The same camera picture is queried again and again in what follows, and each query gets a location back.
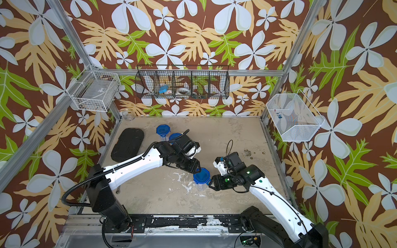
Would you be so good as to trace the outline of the blue lid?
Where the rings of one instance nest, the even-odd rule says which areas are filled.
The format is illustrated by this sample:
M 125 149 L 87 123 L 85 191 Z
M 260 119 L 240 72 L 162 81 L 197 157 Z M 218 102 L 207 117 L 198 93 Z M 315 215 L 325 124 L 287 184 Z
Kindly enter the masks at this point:
M 197 185 L 208 185 L 210 180 L 210 172 L 205 168 L 201 168 L 201 171 L 199 173 L 193 175 L 193 181 Z
M 169 136 L 169 140 L 175 140 L 176 138 L 182 136 L 181 133 L 173 133 Z
M 156 133 L 157 133 L 158 135 L 160 135 L 162 138 L 163 138 L 163 137 L 166 138 L 167 135 L 170 133 L 170 131 L 171 131 L 170 126 L 169 126 L 169 125 L 166 125 L 166 124 L 159 125 L 159 126 L 156 128 Z

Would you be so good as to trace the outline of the clear plastic cup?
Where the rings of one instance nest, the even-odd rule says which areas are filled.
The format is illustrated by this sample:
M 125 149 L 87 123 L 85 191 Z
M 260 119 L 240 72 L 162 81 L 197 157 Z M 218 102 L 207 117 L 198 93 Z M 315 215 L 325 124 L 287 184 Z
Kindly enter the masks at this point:
M 207 184 L 194 184 L 194 186 L 198 191 L 204 191 L 208 188 Z
M 160 136 L 161 141 L 169 141 L 169 136 Z

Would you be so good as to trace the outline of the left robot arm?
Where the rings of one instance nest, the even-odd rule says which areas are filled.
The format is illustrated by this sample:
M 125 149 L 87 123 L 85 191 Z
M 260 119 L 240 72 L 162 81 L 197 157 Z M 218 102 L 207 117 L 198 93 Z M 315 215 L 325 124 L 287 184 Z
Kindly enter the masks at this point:
M 106 167 L 95 165 L 88 179 L 68 189 L 61 201 L 66 206 L 90 207 L 93 212 L 104 217 L 117 232 L 127 231 L 132 225 L 131 217 L 113 191 L 130 179 L 161 166 L 174 164 L 185 172 L 199 173 L 200 162 L 194 156 L 200 151 L 200 144 L 193 141 L 186 132 L 170 141 L 153 142 L 144 153 L 121 163 Z M 85 188 L 88 204 L 67 200 L 80 187 Z

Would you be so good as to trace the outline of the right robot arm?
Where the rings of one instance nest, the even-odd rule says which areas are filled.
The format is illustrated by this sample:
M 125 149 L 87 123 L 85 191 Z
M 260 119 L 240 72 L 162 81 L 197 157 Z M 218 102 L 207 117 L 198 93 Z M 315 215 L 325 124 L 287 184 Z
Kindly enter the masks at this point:
M 215 191 L 243 186 L 272 213 L 269 218 L 256 207 L 249 207 L 240 215 L 245 231 L 264 234 L 283 248 L 327 248 L 329 232 L 319 223 L 313 224 L 294 208 L 271 184 L 265 174 L 255 165 L 246 166 L 237 152 L 218 157 L 209 187 Z

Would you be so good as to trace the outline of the black rubber mat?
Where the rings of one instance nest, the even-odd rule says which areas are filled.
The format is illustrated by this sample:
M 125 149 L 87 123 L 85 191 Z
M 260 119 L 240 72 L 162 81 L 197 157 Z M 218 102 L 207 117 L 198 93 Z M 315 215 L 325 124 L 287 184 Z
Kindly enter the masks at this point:
M 118 138 L 111 152 L 115 162 L 123 162 L 135 157 L 144 139 L 144 131 L 138 128 L 125 129 Z

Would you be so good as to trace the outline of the glass jar corner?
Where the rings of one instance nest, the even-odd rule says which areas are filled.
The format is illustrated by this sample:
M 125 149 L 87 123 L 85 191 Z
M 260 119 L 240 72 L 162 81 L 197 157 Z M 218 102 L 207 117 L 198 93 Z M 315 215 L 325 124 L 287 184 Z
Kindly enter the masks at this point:
M 130 110 L 130 109 L 123 110 L 122 111 L 122 117 L 123 117 L 123 120 L 125 120 L 126 122 L 130 122 L 130 121 L 133 121 L 135 119 L 133 111 Z

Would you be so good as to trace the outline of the white mesh basket right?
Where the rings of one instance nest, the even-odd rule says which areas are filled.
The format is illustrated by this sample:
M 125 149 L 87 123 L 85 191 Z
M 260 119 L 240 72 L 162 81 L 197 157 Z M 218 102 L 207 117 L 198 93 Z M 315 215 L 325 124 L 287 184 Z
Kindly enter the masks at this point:
M 309 142 L 325 122 L 305 94 L 276 94 L 266 107 L 284 142 Z

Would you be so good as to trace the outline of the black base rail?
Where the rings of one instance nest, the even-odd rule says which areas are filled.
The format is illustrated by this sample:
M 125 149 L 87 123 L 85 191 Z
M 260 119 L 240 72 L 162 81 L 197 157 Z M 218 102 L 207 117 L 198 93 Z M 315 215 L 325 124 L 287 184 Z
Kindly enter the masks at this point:
M 149 229 L 175 227 L 177 229 L 199 229 L 202 227 L 215 227 L 224 229 L 229 233 L 243 231 L 243 218 L 241 215 L 130 215 L 121 224 L 115 225 L 111 220 L 102 222 L 107 233 L 133 233 L 143 234 Z

